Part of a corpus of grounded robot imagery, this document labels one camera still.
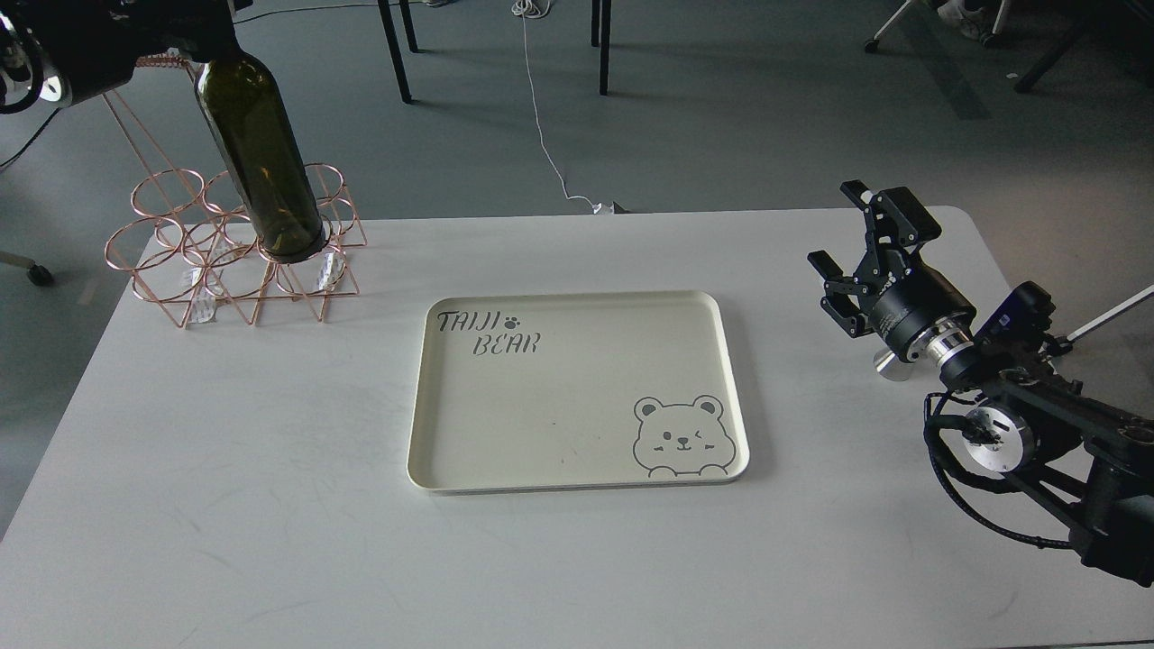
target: black chair leg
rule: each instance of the black chair leg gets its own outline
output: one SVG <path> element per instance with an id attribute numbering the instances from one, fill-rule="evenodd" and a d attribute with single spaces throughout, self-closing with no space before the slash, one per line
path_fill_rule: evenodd
<path id="1" fill-rule="evenodd" d="M 600 31 L 601 29 L 601 0 L 593 0 L 592 15 L 593 15 L 593 21 L 592 21 L 593 29 L 592 29 L 592 36 L 589 37 L 589 44 L 592 45 L 593 47 L 597 47 L 598 45 L 600 45 L 600 40 L 598 40 L 597 32 Z"/>
<path id="2" fill-rule="evenodd" d="M 397 42 L 397 28 L 392 24 L 392 14 L 389 13 L 389 0 L 376 0 L 376 6 L 381 10 L 384 38 L 389 42 L 389 55 L 392 58 L 392 72 L 397 74 L 400 100 L 412 104 L 413 96 L 409 92 L 409 77 L 405 75 L 405 62 L 400 60 L 400 43 Z"/>
<path id="3" fill-rule="evenodd" d="M 601 0 L 601 87 L 602 96 L 609 94 L 609 22 L 613 0 Z"/>
<path id="4" fill-rule="evenodd" d="M 1034 67 L 1029 68 L 1026 76 L 1022 76 L 1018 83 L 1014 84 L 1014 91 L 1029 92 L 1031 89 L 1034 88 L 1034 84 L 1037 83 L 1037 80 L 1042 79 L 1042 75 L 1054 67 L 1054 64 L 1058 62 L 1058 59 L 1061 59 L 1062 55 L 1065 54 L 1066 51 L 1070 50 L 1070 47 L 1072 47 L 1084 33 L 1086 33 L 1106 5 L 1106 1 L 1099 1 L 1091 6 L 1086 10 L 1086 14 L 1062 35 L 1062 38 L 1054 45 L 1054 47 L 1050 47 L 1049 52 L 1042 54 L 1042 58 L 1034 64 Z"/>
<path id="5" fill-rule="evenodd" d="M 409 40 L 409 51 L 417 54 L 417 32 L 413 31 L 413 13 L 409 8 L 409 0 L 400 0 L 400 22 L 405 25 L 405 39 Z"/>

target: chair wheel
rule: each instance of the chair wheel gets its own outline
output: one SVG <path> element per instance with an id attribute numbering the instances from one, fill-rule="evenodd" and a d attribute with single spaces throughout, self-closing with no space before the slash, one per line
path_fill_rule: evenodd
<path id="1" fill-rule="evenodd" d="M 55 282 L 55 279 L 52 278 L 52 274 L 48 273 L 48 269 L 39 264 L 28 269 L 28 278 L 37 286 L 50 286 L 53 282 Z"/>

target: black cable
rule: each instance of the black cable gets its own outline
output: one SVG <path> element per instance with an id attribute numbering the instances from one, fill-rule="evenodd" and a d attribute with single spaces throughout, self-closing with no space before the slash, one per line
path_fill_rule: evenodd
<path id="1" fill-rule="evenodd" d="M 399 3 L 400 2 L 390 2 L 389 6 L 390 7 L 396 7 Z M 293 13 L 297 13 L 297 12 L 319 12 L 321 9 L 347 9 L 350 7 L 376 7 L 376 6 L 377 6 L 376 2 L 354 2 L 354 3 L 351 3 L 351 5 L 325 5 L 323 7 L 300 7 L 300 8 L 297 8 L 297 9 L 277 9 L 276 12 L 265 12 L 263 14 L 257 14 L 255 16 L 249 16 L 249 17 L 242 20 L 242 21 L 237 21 L 237 22 L 234 22 L 232 24 L 234 24 L 234 25 L 237 25 L 237 24 L 245 24 L 247 22 L 255 21 L 256 18 L 263 18 L 265 16 L 275 16 L 277 14 L 293 14 Z"/>
<path id="2" fill-rule="evenodd" d="M 934 413 L 932 413 L 934 417 L 937 417 L 938 415 L 942 415 L 942 410 L 945 409 L 945 404 L 947 402 L 950 402 L 950 401 L 954 401 L 954 402 L 958 402 L 958 403 L 965 403 L 962 400 L 959 400 L 959 398 L 954 397 L 953 396 L 953 391 L 932 393 L 932 394 L 926 395 L 926 411 L 927 411 L 927 415 L 929 413 L 930 398 L 934 397 L 934 396 L 941 396 L 942 397 L 938 401 L 937 406 L 934 408 Z M 1025 543 L 1027 545 L 1033 545 L 1033 546 L 1039 547 L 1039 549 L 1047 549 L 1047 547 L 1051 547 L 1051 549 L 1055 549 L 1055 550 L 1070 550 L 1071 549 L 1070 542 L 1067 542 L 1067 540 L 1058 540 L 1058 539 L 1054 539 L 1054 538 L 1042 538 L 1042 537 L 1039 537 L 1039 536 L 1024 535 L 1021 532 L 1016 532 L 1013 530 L 1003 528 L 1002 525 L 995 523 L 994 521 L 990 521 L 986 516 L 982 516 L 981 514 L 977 513 L 976 509 L 974 509 L 973 507 L 971 507 L 971 505 L 968 502 L 966 502 L 966 499 L 962 498 L 960 493 L 958 493 L 958 490 L 953 486 L 953 483 L 950 482 L 950 477 L 946 476 L 945 470 L 942 468 L 941 464 L 938 464 L 938 462 L 934 457 L 932 453 L 930 454 L 930 467 L 934 469 L 934 475 L 937 476 L 938 483 L 942 485 L 942 488 L 945 491 L 946 495 L 950 497 L 950 500 L 952 500 L 953 503 L 957 505 L 959 509 L 961 509 L 962 512 L 965 512 L 967 516 L 969 516 L 971 519 L 977 521 L 983 527 L 986 527 L 986 528 L 988 528 L 988 529 L 990 529 L 990 530 L 992 530 L 992 531 L 995 531 L 995 532 L 997 532 L 997 534 L 999 534 L 999 535 L 1002 535 L 1002 536 L 1004 536 L 1004 537 L 1006 537 L 1009 539 L 1017 540 L 1018 543 Z"/>
<path id="3" fill-rule="evenodd" d="M 21 147 L 18 151 L 16 151 L 16 155 L 0 163 L 0 172 L 8 171 L 8 167 L 12 166 L 12 164 L 16 162 L 20 158 L 20 156 L 24 155 L 24 151 L 27 151 L 28 148 L 32 146 L 32 142 L 36 142 L 36 139 L 40 136 L 40 133 L 44 133 L 44 129 L 48 127 L 48 122 L 51 122 L 52 118 L 57 117 L 57 113 L 59 112 L 60 109 L 52 111 L 52 114 L 48 115 L 48 119 L 44 120 L 44 124 L 42 124 L 40 127 L 36 129 L 36 133 L 33 133 L 32 136 L 29 137 L 28 142 L 25 142 L 24 146 Z"/>

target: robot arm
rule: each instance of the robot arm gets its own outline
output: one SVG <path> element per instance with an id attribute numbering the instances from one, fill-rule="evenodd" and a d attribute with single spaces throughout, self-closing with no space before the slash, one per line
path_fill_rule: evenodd
<path id="1" fill-rule="evenodd" d="M 850 337 L 881 336 L 894 364 L 937 365 L 946 391 L 927 397 L 924 439 L 950 497 L 1014 540 L 1071 549 L 1086 566 L 1154 583 L 1154 422 L 1081 396 L 1080 382 L 1054 371 L 1048 355 L 1062 345 L 1048 333 L 1054 305 L 1046 291 L 1029 282 L 1018 286 L 973 334 L 974 307 L 921 260 L 921 246 L 942 230 L 917 199 L 904 187 L 874 194 L 859 181 L 841 189 L 865 217 L 865 255 L 846 276 L 825 251 L 810 253 L 825 282 L 822 308 Z M 979 395 L 964 402 L 974 408 L 943 415 L 962 393 Z M 945 431 L 960 432 L 969 455 L 1001 478 L 965 469 L 943 441 Z M 1093 457 L 1085 482 L 1049 465 L 1079 446 Z M 992 493 L 1025 493 L 1070 530 L 1069 539 L 987 521 L 950 478 Z"/>
<path id="2" fill-rule="evenodd" d="M 235 0 L 240 9 L 252 0 Z M 37 98 L 78 104 L 127 83 L 136 59 L 177 47 L 194 60 L 225 0 L 0 0 L 0 114 Z"/>

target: bear ear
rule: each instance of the bear ear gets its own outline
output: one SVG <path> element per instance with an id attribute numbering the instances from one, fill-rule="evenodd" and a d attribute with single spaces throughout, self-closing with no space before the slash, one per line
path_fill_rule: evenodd
<path id="1" fill-rule="evenodd" d="M 721 402 L 718 401 L 717 397 L 712 397 L 707 394 L 703 394 L 702 396 L 695 398 L 694 408 L 700 408 L 718 419 L 721 418 L 721 412 L 724 411 Z"/>
<path id="2" fill-rule="evenodd" d="M 665 408 L 665 405 L 662 405 L 660 401 L 647 396 L 634 404 L 634 415 L 636 415 L 639 420 L 644 422 L 646 417 L 658 410 L 661 410 L 662 408 Z"/>

